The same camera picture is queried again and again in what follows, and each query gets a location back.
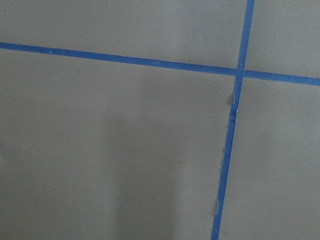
gray surface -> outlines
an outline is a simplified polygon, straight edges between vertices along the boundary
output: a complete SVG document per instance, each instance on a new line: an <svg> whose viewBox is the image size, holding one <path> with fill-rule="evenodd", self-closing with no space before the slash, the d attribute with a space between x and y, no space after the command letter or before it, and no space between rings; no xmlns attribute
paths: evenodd
<svg viewBox="0 0 320 240"><path fill-rule="evenodd" d="M256 0L246 69L320 78L319 12L319 0Z"/></svg>
<svg viewBox="0 0 320 240"><path fill-rule="evenodd" d="M320 238L319 104L320 87L244 80L221 240Z"/></svg>
<svg viewBox="0 0 320 240"><path fill-rule="evenodd" d="M233 77L0 51L0 239L209 239Z"/></svg>
<svg viewBox="0 0 320 240"><path fill-rule="evenodd" d="M235 68L245 8L245 0L2 0L0 42Z"/></svg>

blue line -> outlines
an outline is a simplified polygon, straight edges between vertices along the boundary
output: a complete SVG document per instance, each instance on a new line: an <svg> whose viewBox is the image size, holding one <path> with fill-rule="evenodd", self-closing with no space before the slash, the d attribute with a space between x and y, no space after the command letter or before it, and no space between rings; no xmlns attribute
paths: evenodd
<svg viewBox="0 0 320 240"><path fill-rule="evenodd" d="M223 75L229 75L229 76L236 75L236 69L227 68L227 67L207 66L207 65L199 65L199 64L192 64L192 63L174 62L174 61L163 61L163 60L155 60L155 59L131 57L131 56L119 56L119 55L112 55L112 54L67 50L67 49L51 48L51 47L43 47L43 46L31 46L31 45L0 42L0 49L24 51L24 52L39 53L39 54L59 55L59 56L67 56L67 57L83 58L83 59L93 59L93 60L126 63L126 64L136 64L136 65L144 65L144 66L167 68L167 69L179 69L179 70L210 73L210 74L223 74Z"/></svg>
<svg viewBox="0 0 320 240"><path fill-rule="evenodd" d="M225 138L225 151L223 154L220 183L219 183L219 189L218 189L218 195L217 195L217 209L216 209L216 213L213 220L211 240L218 240L219 238L222 212L224 208L224 201L225 201L226 188L227 188L227 179L228 179L228 173L229 173L231 152L232 152L232 146L233 146L235 129L236 129L237 111L239 107L243 76L245 73L245 65L246 65L254 5L255 5L255 0L247 1L242 36L241 36L238 64L237 64L237 70L235 74L235 82L234 82L234 88L233 88L233 104L230 108L228 128L227 128L226 138Z"/></svg>
<svg viewBox="0 0 320 240"><path fill-rule="evenodd" d="M287 75L287 74L280 74L280 73L245 70L244 77L320 86L320 78L307 77L307 76L295 76L295 75Z"/></svg>

vertical blue line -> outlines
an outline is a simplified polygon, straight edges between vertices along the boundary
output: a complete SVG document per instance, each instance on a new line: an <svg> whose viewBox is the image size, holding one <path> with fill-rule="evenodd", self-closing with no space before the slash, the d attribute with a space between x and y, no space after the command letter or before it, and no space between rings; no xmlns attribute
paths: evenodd
<svg viewBox="0 0 320 240"><path fill-rule="evenodd" d="M231 151L232 151L235 129L236 129L237 111L239 107L242 81L243 81L244 72L245 72L254 5L255 5L255 0L247 1L242 36L241 36L241 44L240 44L240 50L239 50L239 56L238 56L238 64L237 64L234 87L233 87L233 104L230 108L228 128L227 128L226 138L225 138L225 151L223 154L220 183L219 183L219 189L218 189L218 195L217 195L217 209L216 209L216 213L213 220L211 240L218 240L219 238L222 212L224 208L225 194L226 194L226 188L227 188L227 179L228 179L229 165L230 165L230 159L231 159Z"/></svg>

floor tile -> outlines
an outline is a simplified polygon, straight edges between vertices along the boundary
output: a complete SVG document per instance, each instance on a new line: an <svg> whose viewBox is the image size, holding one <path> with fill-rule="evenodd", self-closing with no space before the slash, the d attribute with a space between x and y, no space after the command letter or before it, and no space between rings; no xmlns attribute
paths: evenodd
<svg viewBox="0 0 320 240"><path fill-rule="evenodd" d="M246 68L320 78L320 1L256 0Z"/></svg>
<svg viewBox="0 0 320 240"><path fill-rule="evenodd" d="M210 238L233 77L0 56L0 239Z"/></svg>
<svg viewBox="0 0 320 240"><path fill-rule="evenodd" d="M4 0L0 41L235 68L245 8L245 0Z"/></svg>
<svg viewBox="0 0 320 240"><path fill-rule="evenodd" d="M320 87L243 82L221 240L314 240L320 225Z"/></svg>

blue tape strip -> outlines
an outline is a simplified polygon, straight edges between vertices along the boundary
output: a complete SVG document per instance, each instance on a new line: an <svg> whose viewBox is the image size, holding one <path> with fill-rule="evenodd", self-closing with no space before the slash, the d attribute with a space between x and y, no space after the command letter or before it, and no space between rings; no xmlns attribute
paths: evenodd
<svg viewBox="0 0 320 240"><path fill-rule="evenodd" d="M241 36L239 57L238 57L238 65L237 65L237 71L235 74L235 82L234 82L234 88L233 88L233 104L230 108L228 128L227 128L226 138L225 138L225 151L223 155L220 183L219 183L219 189L218 189L218 195L217 195L218 204L217 204L217 209L216 209L216 213L213 220L211 240L218 240L219 238L222 212L224 208L224 201L225 201L226 188L227 188L227 179L228 179L228 173L229 173L231 152L232 152L232 146L233 146L235 129L236 129L237 111L239 107L242 81L243 81L243 76L245 72L254 5L255 5L255 0L247 1L242 36Z"/></svg>
<svg viewBox="0 0 320 240"><path fill-rule="evenodd" d="M17 50L17 51L24 51L24 52L31 52L31 53L39 53L39 54L60 55L60 56L68 56L68 57L83 58L83 59L94 59L94 60L101 60L101 61L136 64L136 65L144 65L144 66L167 68L167 69L178 69L178 70L186 70L186 71L194 71L194 72L202 72L202 73L210 73L210 74L223 74L223 75L229 75L229 76L235 76L237 71L236 69L227 68L227 67L207 66L207 65L199 65L199 64L192 64L192 63L163 61L163 60L155 60L155 59L140 58L140 57L119 56L119 55L95 53L95 52L88 52L88 51L76 51L76 50L67 50L67 49L51 48L51 47L43 47L43 46L13 44L13 43L6 43L6 42L0 42L0 49Z"/></svg>
<svg viewBox="0 0 320 240"><path fill-rule="evenodd" d="M320 86L320 78L307 77L307 76L295 76L295 75L287 75L287 74L279 74L279 73L271 73L271 72L263 72L263 71L245 70L244 77Z"/></svg>

